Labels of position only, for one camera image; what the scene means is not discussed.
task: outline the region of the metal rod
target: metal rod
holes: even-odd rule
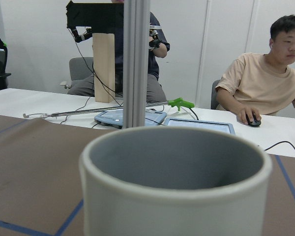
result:
[[[144,126],[148,77],[150,0],[124,3],[123,127]]]
[[[163,105],[168,105],[168,102],[146,103],[146,107],[156,107],[156,106],[163,106]],[[113,111],[113,110],[118,110],[118,109],[123,109],[123,106],[95,108],[95,109],[87,109],[87,110],[80,110],[80,111],[70,111],[70,112],[58,112],[58,113],[52,113],[52,114],[43,114],[40,117],[48,118],[48,117],[72,116],[72,115],[79,115],[79,114]]]

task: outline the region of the wooden post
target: wooden post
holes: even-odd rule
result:
[[[94,76],[96,102],[110,103],[115,97],[115,35],[112,33],[93,33]]]

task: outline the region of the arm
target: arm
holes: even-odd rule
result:
[[[258,109],[243,105],[238,102],[226,89],[218,87],[217,88],[216,100],[224,107],[226,110],[237,115],[239,121],[244,124],[248,124],[246,120],[246,114],[248,118],[253,121],[253,114],[256,116],[257,120],[261,120]]]
[[[149,42],[151,42],[153,40],[153,38],[151,36],[149,36]],[[165,46],[165,44],[160,43],[158,48],[154,48],[152,50],[152,52],[154,53],[154,55],[158,58],[164,58],[167,55],[167,48]]]

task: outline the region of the man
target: man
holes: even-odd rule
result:
[[[123,3],[123,0],[112,0],[112,3]],[[157,18],[151,13],[150,24],[159,26]],[[148,68],[147,68],[147,102],[165,102],[167,101],[165,93],[158,82],[159,67],[155,57],[164,58],[170,49],[170,44],[166,41],[165,35],[161,29],[157,30],[159,45],[151,48],[148,52]],[[122,93],[123,90],[123,29],[116,29],[115,33],[115,92]],[[68,94],[94,96],[94,80],[93,75],[73,86]]]
[[[246,53],[236,59],[216,86],[218,110],[235,113],[248,124],[260,115],[275,115],[293,103],[295,107],[295,15],[284,16],[270,29],[270,52]]]

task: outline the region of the dark shirt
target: dark shirt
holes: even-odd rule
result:
[[[150,24],[159,26],[157,18],[150,13]],[[167,51],[170,49],[170,44],[166,41],[165,35],[161,29],[157,30],[159,40],[165,44]],[[123,72],[123,29],[116,29],[115,33],[115,73],[122,75]],[[159,67],[152,51],[148,52],[148,67],[147,73],[159,77]]]

